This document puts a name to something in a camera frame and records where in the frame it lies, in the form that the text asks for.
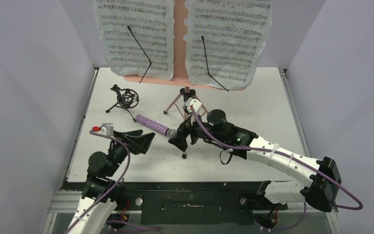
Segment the purple glitter microphone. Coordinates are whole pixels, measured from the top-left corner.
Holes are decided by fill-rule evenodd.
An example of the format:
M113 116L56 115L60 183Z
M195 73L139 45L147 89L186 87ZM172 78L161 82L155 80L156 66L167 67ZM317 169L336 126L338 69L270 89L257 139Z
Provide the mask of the purple glitter microphone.
M177 131L142 115L137 115L135 120L145 127L171 139L176 137Z

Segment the black microphone shock mount tripod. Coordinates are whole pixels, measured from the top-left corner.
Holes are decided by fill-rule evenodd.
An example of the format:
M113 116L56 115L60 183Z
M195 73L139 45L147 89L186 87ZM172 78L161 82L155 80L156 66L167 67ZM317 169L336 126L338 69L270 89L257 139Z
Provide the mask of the black microphone shock mount tripod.
M114 84L113 87L110 88L110 90L116 93L117 102L112 107L107 109L105 113L109 113L110 110L112 110L115 107L124 109L129 113L132 120L134 122L137 122L136 119L131 114L130 109L135 108L139 104L139 101L140 101L139 94L133 89L129 89L129 88L121 89L117 84Z

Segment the pink perforated music stand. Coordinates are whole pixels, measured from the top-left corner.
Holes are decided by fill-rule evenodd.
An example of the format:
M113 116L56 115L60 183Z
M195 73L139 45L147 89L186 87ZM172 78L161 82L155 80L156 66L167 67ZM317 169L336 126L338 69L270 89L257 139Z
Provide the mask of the pink perforated music stand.
M187 49L187 43L182 39L183 35L187 33L187 26L184 25L184 20L187 19L188 15L188 9L185 7L185 1L184 0L176 0L174 5L174 76L172 80L160 80L160 79L153 79L153 78L145 78L143 80L144 83L151 83L151 84L163 84L163 85L172 85L172 86L180 86L180 92L176 96L176 98L171 102L171 104L163 111L163 113L166 115L168 114L169 110L175 106L179 113L182 115L183 119L186 120L189 115L186 114L182 107L177 106L176 102L179 100L183 100L184 102L187 101L189 98L196 98L200 102L201 100L196 95L196 92L194 89L192 89L192 84L188 81L187 78L187 71L185 66L185 56L186 56L186 49ZM205 107L205 105L202 105L201 110L198 112L198 119L202 120L202 117L205 114L208 114L209 110ZM202 130L206 134L206 132L209 133L215 133L210 127L210 125L206 122L202 123L203 127ZM217 133L216 136L217 141L213 141L212 138L210 138L207 134L204 139L202 139L205 143L214 145L220 149L222 149L223 152L230 153L231 156L242 156L246 157L246 152L244 150L234 150L229 149L225 147L228 143L230 143L230 139L227 138L227 135L222 135L221 132ZM186 152L182 152L182 158L187 158L187 150Z

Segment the white sheet music paper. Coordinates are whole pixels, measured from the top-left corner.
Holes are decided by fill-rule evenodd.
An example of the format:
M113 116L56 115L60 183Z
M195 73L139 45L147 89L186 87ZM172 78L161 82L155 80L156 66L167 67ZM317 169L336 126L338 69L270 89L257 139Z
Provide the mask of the white sheet music paper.
M272 25L269 0L191 0L185 66L192 85L249 86Z
M172 80L173 0L94 0L103 54L119 76Z

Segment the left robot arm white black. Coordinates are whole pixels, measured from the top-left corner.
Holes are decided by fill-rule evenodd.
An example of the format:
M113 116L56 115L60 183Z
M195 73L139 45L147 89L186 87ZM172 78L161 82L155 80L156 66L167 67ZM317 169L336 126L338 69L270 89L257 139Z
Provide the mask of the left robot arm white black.
M123 178L129 164L118 180L112 180L111 176L125 160L130 161L131 155L145 154L155 137L155 133L144 134L143 130L118 132L98 126L89 133L110 140L110 145L107 153L94 152L88 160L87 178L66 234L98 234L113 210L128 204Z

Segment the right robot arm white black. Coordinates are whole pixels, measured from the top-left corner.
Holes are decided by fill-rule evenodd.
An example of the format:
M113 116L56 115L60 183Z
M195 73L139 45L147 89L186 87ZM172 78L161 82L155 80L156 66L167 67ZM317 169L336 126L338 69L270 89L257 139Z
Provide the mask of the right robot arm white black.
M228 152L230 157L259 162L292 177L292 181L269 182L257 193L256 203L262 209L277 203L303 201L322 212L330 212L336 206L341 177L336 162L329 157L316 159L288 151L229 123L220 109L210 111L205 122L201 116L190 115L168 142L184 152L188 136L191 144L202 139Z

